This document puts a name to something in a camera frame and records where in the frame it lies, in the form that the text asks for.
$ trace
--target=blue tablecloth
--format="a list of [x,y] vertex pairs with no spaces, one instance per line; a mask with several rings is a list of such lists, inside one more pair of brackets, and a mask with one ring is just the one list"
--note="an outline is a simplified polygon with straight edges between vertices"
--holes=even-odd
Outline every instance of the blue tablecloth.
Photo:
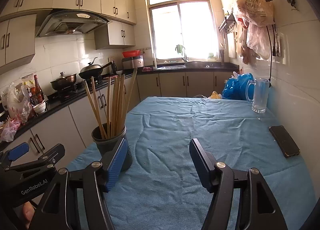
[[[279,122],[269,110],[257,114],[246,101],[145,99],[126,119],[133,164],[105,194],[116,230],[201,229],[212,194],[201,186],[191,160],[192,138],[231,168],[258,168],[288,229],[299,229],[316,203],[312,182],[300,155],[284,158],[268,130],[272,125]],[[68,169],[100,158],[92,144]],[[234,229],[238,199],[235,191],[228,229]]]

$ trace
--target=white bowl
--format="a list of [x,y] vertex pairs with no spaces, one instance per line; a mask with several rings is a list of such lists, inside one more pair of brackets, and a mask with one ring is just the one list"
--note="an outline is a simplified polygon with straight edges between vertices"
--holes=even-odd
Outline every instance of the white bowl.
[[41,104],[37,104],[33,107],[33,110],[35,110],[36,113],[43,113],[45,110],[45,101],[43,101]]

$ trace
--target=range hood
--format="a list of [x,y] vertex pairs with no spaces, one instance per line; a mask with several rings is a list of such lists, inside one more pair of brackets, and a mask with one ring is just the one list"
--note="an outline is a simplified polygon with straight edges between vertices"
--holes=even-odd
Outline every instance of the range hood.
[[88,33],[108,22],[110,21],[91,12],[52,10],[40,26],[36,36],[47,37]]

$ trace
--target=smartphone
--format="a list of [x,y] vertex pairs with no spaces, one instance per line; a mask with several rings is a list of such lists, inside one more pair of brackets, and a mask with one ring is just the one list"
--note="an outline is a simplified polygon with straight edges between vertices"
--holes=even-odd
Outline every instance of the smartphone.
[[300,153],[300,149],[282,125],[270,126],[269,131],[272,133],[286,158],[298,155]]

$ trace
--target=window frame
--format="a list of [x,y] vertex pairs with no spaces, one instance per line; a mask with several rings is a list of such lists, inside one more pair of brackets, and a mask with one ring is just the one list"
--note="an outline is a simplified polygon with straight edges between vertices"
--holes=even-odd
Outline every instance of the window frame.
[[[180,11],[180,4],[181,3],[188,3],[188,2],[207,2],[209,5],[209,10],[211,13],[211,18],[212,18],[212,22],[213,25],[215,27],[215,23],[214,23],[214,16],[213,16],[213,12],[212,12],[212,6],[210,3],[210,0],[172,0],[172,1],[166,1],[166,2],[162,2],[162,3],[157,3],[157,4],[152,4],[150,5],[149,0],[147,0],[147,6],[148,6],[148,13],[149,13],[149,18],[150,18],[150,27],[151,27],[151,35],[152,35],[152,47],[153,47],[153,51],[155,52],[155,56],[156,56],[156,37],[155,37],[155,30],[154,30],[154,26],[153,26],[153,17],[152,17],[152,10],[153,9],[158,9],[158,8],[162,8],[162,7],[167,7],[167,6],[173,6],[173,5],[177,5],[178,7],[178,12],[179,12],[179,18],[180,18],[180,25],[182,27],[182,23],[181,23],[181,11]],[[190,58],[188,57],[189,60],[197,60],[197,61],[213,61],[211,59],[199,59],[199,58]],[[159,62],[183,62],[182,58],[168,58],[168,59],[157,59],[157,63]]]

